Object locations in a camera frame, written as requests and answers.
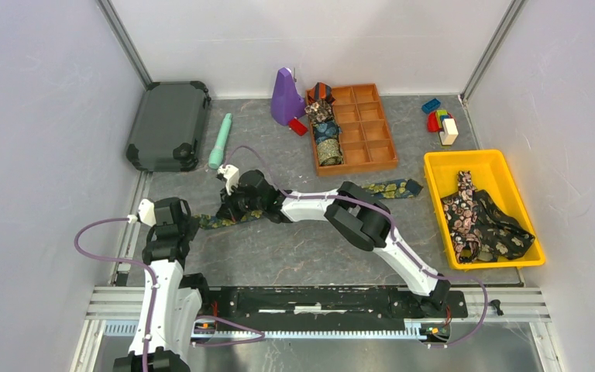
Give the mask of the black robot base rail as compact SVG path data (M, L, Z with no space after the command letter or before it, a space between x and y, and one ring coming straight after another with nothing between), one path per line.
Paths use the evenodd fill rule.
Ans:
M259 331L398 331L404 320L468 315L464 294L450 291L440 309L401 286L211 288L200 313Z

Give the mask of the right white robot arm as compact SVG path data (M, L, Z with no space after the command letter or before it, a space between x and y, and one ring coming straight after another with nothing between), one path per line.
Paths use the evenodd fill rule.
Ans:
M260 170L241 173L232 165L221 166L217 177L225 184L218 218L238 222L259 212L276 224L327 222L354 247L382 258L416 295L422 314L436 316L447 307L450 282L404 241L388 207L359 185L345 181L320 193L286 191Z

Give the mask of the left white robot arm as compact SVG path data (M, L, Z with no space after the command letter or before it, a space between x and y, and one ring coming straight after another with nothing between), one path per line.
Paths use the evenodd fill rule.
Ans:
M150 227L142 258L146 287L138 327L114 371L188 371L187 352L197 316L212 307L205 277L186 275L185 261L199 225L187 201L143 199L137 220Z

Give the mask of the navy yellow floral tie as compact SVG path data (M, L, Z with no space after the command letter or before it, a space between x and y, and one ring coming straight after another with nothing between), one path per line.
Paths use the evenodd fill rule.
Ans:
M367 193L378 199L401 199L401 198L415 198L418 196L423 186L417 181L409 179L397 179L392 181L381 181L377 183L367 184L362 186ZM242 217L231 220L216 215L197 214L193 216L198 222L201 229L220 229L229 226L235 226L247 222L252 222L261 219L261 211L247 212Z

